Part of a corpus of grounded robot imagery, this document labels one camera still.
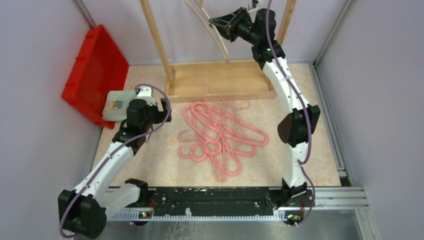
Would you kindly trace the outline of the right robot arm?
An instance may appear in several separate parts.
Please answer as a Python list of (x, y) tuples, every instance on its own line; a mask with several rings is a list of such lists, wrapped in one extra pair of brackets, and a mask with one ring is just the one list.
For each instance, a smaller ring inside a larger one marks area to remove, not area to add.
[(285, 118), (277, 126), (279, 138), (288, 147), (281, 199), (287, 206), (295, 206), (307, 192), (303, 165), (312, 153), (312, 135), (321, 110), (308, 102), (293, 79), (283, 48), (275, 39), (275, 12), (269, 8), (241, 7), (208, 21), (224, 39), (234, 42), (241, 38), (251, 44), (253, 59), (284, 105)]

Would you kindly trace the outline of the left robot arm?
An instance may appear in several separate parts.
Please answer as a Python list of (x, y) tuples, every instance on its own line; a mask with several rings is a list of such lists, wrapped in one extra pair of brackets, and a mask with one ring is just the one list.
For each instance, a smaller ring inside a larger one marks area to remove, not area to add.
[(170, 100), (161, 89), (141, 83), (134, 92), (136, 97), (129, 102), (126, 118), (104, 156), (78, 185), (58, 196), (59, 234), (64, 239), (78, 235), (96, 239), (116, 213), (131, 204), (144, 207), (149, 203), (148, 184), (138, 179), (130, 178), (107, 192), (148, 137), (172, 120)]

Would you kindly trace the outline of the beige plastic hanger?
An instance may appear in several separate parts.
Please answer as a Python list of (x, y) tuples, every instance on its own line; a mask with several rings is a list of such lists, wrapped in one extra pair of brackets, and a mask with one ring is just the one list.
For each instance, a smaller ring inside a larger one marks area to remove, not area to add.
[(193, 14), (197, 17), (197, 19), (202, 23), (203, 27), (207, 30), (210, 37), (214, 41), (215, 45), (218, 47), (219, 52), (226, 63), (229, 63), (230, 54), (228, 49), (224, 43), (223, 38), (220, 36), (218, 29), (215, 26), (211, 26), (206, 22), (206, 18), (209, 18), (209, 14), (204, 8), (203, 0), (185, 0), (185, 4), (189, 7), (189, 9), (193, 12)]

